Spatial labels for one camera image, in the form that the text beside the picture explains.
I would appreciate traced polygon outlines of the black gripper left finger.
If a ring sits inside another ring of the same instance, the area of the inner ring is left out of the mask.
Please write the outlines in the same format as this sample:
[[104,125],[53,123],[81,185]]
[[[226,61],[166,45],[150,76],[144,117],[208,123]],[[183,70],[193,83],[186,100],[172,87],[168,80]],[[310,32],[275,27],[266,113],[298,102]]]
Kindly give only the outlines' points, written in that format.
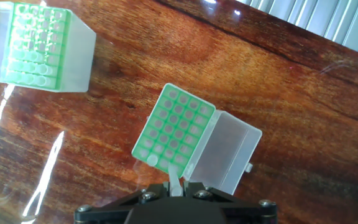
[[129,212],[138,205],[169,196],[170,184],[150,184],[119,200],[101,207],[82,205],[74,211],[74,224],[80,223],[124,223]]

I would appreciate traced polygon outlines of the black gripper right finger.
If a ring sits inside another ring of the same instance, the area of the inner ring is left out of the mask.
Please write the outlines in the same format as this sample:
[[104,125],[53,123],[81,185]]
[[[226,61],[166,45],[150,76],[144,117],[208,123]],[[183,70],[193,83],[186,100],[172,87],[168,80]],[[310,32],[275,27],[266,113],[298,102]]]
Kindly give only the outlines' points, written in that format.
[[268,199],[258,203],[246,202],[201,182],[183,183],[183,194],[187,198],[205,201],[221,209],[229,223],[277,224],[277,204]]

